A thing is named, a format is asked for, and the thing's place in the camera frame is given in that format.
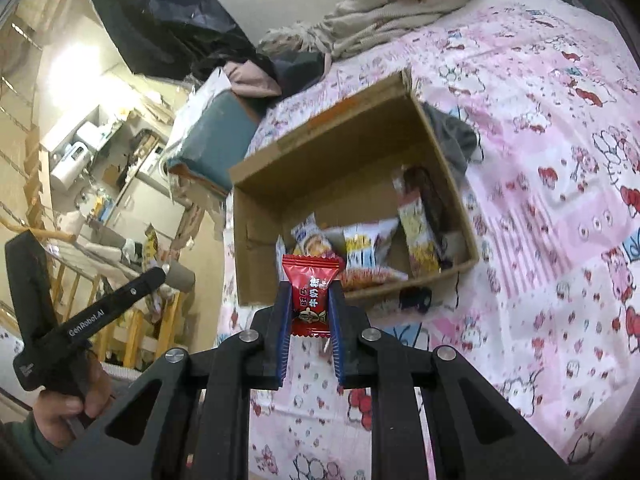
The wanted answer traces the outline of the person left hand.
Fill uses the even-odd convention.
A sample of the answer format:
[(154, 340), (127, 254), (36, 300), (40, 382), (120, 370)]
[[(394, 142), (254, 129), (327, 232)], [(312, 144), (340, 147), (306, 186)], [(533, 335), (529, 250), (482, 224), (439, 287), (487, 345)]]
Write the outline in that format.
[(89, 352), (89, 389), (84, 398), (66, 396), (44, 389), (39, 393), (32, 414), (40, 434), (56, 448), (66, 448), (75, 439), (67, 421), (85, 414), (91, 419), (99, 417), (112, 404), (110, 378), (98, 358)]

